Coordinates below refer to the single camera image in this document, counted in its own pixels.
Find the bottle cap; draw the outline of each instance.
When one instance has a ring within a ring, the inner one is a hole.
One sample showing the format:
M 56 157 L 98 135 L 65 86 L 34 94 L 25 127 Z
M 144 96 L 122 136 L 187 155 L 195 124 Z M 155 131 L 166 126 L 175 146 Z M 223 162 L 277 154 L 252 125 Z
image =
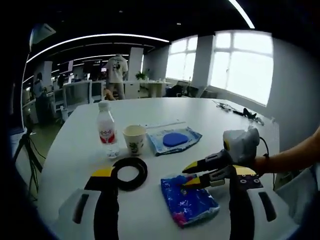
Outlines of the bottle cap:
M 108 111 L 110 109 L 109 101 L 100 101 L 98 106 L 99 111 Z

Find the round table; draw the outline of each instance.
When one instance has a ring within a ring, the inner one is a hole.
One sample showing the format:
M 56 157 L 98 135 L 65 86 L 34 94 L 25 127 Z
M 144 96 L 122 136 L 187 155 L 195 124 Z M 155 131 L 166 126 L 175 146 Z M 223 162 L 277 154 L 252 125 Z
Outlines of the round table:
M 215 99 L 242 110 L 243 106 Z M 38 212 L 50 227 L 58 218 L 63 202 L 76 190 L 83 189 L 91 174 L 114 160 L 105 159 L 98 136 L 96 118 L 98 104 L 77 107 L 56 136 L 46 158 L 38 193 Z M 193 161 L 219 152 L 223 148 L 223 132 L 247 130 L 252 125 L 259 130 L 269 147 L 270 155 L 279 152 L 279 126 L 258 115 L 264 126 L 249 119 L 226 112 L 212 99 L 205 98 L 145 98 L 111 102 L 111 112 L 117 129 L 121 151 L 126 144 L 122 130 L 134 124 L 161 124 L 185 121 L 187 126 L 203 135 L 201 140 L 184 152 L 154 156 L 147 146 L 140 156 L 148 166 L 145 183 L 131 192 L 119 191 L 119 239 L 229 239 L 229 182 L 209 189 L 219 203 L 217 216 L 205 223 L 180 229 L 172 220 L 161 193 L 160 179 L 179 174 Z M 261 142 L 257 154 L 266 153 Z M 262 184 L 272 188 L 272 175 L 265 174 Z

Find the blue plastic bag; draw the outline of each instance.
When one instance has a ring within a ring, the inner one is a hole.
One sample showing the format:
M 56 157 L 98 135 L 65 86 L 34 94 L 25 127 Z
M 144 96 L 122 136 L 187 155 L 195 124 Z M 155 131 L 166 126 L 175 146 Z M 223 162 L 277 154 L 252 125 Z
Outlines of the blue plastic bag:
M 210 218 L 219 211 L 219 204 L 205 189 L 183 189 L 182 184 L 196 174 L 161 179 L 161 190 L 173 220 L 179 227 Z

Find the window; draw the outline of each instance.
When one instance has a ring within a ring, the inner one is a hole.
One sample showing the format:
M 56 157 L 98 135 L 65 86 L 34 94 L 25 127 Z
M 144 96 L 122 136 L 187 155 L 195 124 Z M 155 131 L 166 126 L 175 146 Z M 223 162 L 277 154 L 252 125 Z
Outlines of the window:
M 274 70 L 270 34 L 218 32 L 214 40 L 210 85 L 267 106 Z
M 196 61 L 198 36 L 180 39 L 171 44 L 165 77 L 192 80 Z

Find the paper cup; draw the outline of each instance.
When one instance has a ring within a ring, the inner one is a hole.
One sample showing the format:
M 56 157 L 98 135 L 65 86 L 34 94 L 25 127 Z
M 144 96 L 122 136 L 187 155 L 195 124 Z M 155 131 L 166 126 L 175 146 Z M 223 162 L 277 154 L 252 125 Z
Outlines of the paper cup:
M 139 125 L 130 125 L 123 130 L 126 146 L 131 155 L 140 155 L 145 143 L 146 129 Z

